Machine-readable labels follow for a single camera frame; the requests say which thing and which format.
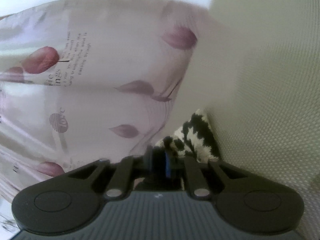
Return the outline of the black white striped knit garment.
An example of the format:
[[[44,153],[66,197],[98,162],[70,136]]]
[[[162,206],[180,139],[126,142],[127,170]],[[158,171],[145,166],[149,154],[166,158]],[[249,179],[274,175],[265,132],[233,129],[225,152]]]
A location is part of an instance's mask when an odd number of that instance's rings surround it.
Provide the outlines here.
[[[172,135],[159,140],[155,149],[173,157],[193,157],[199,163],[221,159],[207,113],[198,109]]]

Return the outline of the pink leaf print curtain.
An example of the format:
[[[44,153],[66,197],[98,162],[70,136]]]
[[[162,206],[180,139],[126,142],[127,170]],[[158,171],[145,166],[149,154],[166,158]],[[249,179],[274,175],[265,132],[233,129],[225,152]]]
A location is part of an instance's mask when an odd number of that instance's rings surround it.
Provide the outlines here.
[[[144,153],[210,24],[173,0],[60,0],[3,17],[1,196]]]

